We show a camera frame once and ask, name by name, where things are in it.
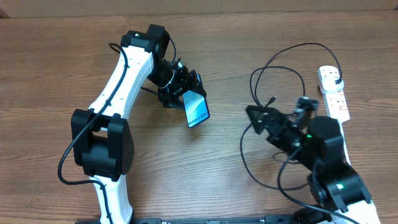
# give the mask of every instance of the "black bracket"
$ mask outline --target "black bracket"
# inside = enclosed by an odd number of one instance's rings
[[[72,138],[94,118],[93,110],[75,110],[72,115]],[[96,136],[101,128],[108,129],[108,137]],[[82,166],[89,176],[101,175],[117,181],[120,175],[127,174],[134,157],[134,143],[126,119],[114,114],[101,115],[93,127],[77,140],[73,147],[75,162]]]
[[[169,44],[170,35],[165,27],[151,24],[146,33],[130,30],[121,39],[122,47],[142,47],[146,52],[152,52],[154,69],[147,77],[157,85],[158,100],[164,108],[177,108],[184,110],[184,104],[179,99],[187,91],[193,91],[206,98],[200,75],[196,71],[188,71],[181,63],[181,59],[174,62],[164,60],[164,55]]]
[[[300,130],[308,126],[312,112],[318,110],[318,104],[318,100],[312,100],[306,96],[300,97],[296,102],[296,109],[294,110],[294,114],[297,116],[294,126]]]

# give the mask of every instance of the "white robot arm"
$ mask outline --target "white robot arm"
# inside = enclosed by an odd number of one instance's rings
[[[146,78],[158,86],[158,100],[164,107],[185,110],[188,127],[210,117],[200,75],[194,70],[188,72],[180,59],[162,60],[169,40],[161,26],[150,25],[146,33],[130,30],[122,38],[118,64],[100,96],[88,111],[76,110],[72,116],[75,162],[95,183],[101,207],[100,220],[92,223],[128,224],[134,220],[126,186],[126,174],[134,157],[128,119]],[[108,132],[108,138],[93,134],[100,129]],[[58,175],[64,183],[73,184],[63,179],[59,170]]]

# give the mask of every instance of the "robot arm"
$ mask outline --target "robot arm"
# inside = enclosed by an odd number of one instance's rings
[[[126,186],[126,174],[134,157],[134,143],[130,133],[128,119],[130,111],[144,80],[148,78],[158,86],[158,100],[166,108],[185,110],[188,126],[191,128],[210,117],[206,92],[200,75],[188,68],[180,59],[168,62],[163,60],[170,36],[164,27],[150,25],[146,33],[129,31],[122,37],[123,54],[100,96],[92,103],[88,111],[75,110],[72,116],[72,138],[90,122],[106,104],[116,89],[128,66],[110,104],[99,115],[90,130],[76,140],[73,146],[75,162],[82,166],[91,180],[100,181],[106,189],[95,184],[101,207],[101,218],[91,223],[128,224],[134,220]],[[108,137],[95,135],[100,129],[107,131]],[[106,201],[111,214],[106,212]]]
[[[293,159],[312,171],[307,181],[318,204],[301,203],[306,208],[282,218],[285,222],[278,221],[279,215],[267,215],[268,224],[352,223],[344,217],[361,224],[380,223],[369,190],[344,160],[344,139],[338,120],[327,116],[311,118],[317,108],[317,100],[299,98],[294,121],[275,108],[248,106],[246,109],[257,134],[266,129],[267,141],[289,155],[294,154]]]

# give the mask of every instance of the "white plug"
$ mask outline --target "white plug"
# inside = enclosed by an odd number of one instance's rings
[[[332,93],[343,90],[344,81],[336,84],[336,80],[340,78],[338,69],[333,66],[325,65],[318,69],[319,87],[322,93]]]

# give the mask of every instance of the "power outlet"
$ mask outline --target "power outlet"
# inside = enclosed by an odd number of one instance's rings
[[[340,77],[338,69],[329,65],[322,66],[318,69],[318,76],[319,87],[323,93],[323,101],[325,102],[326,114],[341,123],[348,121],[349,113],[343,91],[344,84],[335,85],[332,83],[328,87],[325,86],[325,80],[336,80]]]

